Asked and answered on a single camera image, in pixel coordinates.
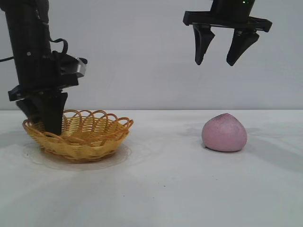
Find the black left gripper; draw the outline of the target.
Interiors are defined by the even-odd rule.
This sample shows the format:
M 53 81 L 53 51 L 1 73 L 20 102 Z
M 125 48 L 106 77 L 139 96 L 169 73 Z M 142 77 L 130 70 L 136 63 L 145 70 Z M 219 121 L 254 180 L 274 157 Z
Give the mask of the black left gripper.
M 8 92 L 9 100 L 18 100 L 17 107 L 31 122 L 42 121 L 46 132 L 61 135 L 68 93 L 44 93 L 32 96 L 32 100 L 26 97 L 79 84 L 76 73 L 61 72 L 62 60 L 70 58 L 67 42 L 58 39 L 58 42 L 63 42 L 62 52 L 51 50 L 48 23 L 39 17 L 36 9 L 7 9 L 5 16 L 19 82 Z

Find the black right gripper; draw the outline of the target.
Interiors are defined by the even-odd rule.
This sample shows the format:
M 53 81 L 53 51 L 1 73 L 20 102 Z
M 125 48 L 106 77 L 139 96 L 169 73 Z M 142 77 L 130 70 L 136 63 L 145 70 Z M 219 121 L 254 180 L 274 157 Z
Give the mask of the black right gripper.
M 186 11 L 183 23 L 193 25 L 195 62 L 201 65 L 206 51 L 215 37 L 211 27 L 233 28 L 232 43 L 226 61 L 233 66 L 241 55 L 258 41 L 257 31 L 269 32 L 272 22 L 250 13 L 255 0 L 214 0 L 210 11 Z

